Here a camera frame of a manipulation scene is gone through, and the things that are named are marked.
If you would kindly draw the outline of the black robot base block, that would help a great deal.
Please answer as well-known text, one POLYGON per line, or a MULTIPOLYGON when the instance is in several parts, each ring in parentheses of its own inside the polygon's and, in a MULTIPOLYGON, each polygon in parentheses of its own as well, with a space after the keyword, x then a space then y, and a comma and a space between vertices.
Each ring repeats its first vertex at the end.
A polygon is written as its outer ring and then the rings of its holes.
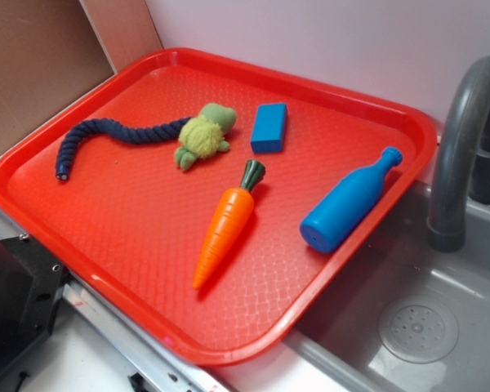
POLYGON ((0 239, 0 378, 52 334, 67 275, 35 238, 0 239))

